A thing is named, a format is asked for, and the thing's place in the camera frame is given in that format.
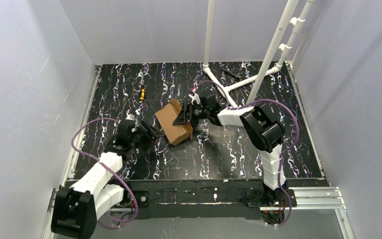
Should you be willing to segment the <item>brown cardboard box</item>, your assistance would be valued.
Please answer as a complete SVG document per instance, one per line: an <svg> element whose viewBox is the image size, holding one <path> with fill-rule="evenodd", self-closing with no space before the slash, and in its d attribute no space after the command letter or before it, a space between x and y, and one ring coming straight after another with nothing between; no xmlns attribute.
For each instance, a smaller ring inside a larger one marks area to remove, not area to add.
<svg viewBox="0 0 382 239"><path fill-rule="evenodd" d="M181 110L180 102L177 99L170 99L168 104L155 113L163 132L169 143L173 146L180 144L186 139L192 139L192 126L189 122L173 125Z"/></svg>

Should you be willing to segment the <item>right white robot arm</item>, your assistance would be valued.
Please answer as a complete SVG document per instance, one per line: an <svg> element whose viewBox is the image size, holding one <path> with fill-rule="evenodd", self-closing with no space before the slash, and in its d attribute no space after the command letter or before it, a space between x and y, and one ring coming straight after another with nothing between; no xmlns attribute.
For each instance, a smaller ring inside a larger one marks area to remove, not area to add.
<svg viewBox="0 0 382 239"><path fill-rule="evenodd" d="M173 125L198 125L207 119L217 126L241 126L251 143L258 149L263 167L263 192L257 199L261 204L286 202L287 189L283 172L282 152L285 128L266 104L233 108L222 106L214 94L200 97L194 94L184 102Z"/></svg>

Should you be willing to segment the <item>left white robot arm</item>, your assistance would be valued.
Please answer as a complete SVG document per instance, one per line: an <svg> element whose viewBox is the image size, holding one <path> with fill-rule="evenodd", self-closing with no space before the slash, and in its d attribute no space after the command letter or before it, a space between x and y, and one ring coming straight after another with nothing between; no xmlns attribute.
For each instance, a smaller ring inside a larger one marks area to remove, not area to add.
<svg viewBox="0 0 382 239"><path fill-rule="evenodd" d="M117 203L125 193L130 195L132 219L138 216L136 196L118 175L123 158L131 150L150 145L165 134L142 120L135 123L132 116L117 121L115 135L109 140L100 157L73 147L74 151L96 160L94 166L70 187L61 187L55 195L51 232L74 239L89 239L101 216Z"/></svg>

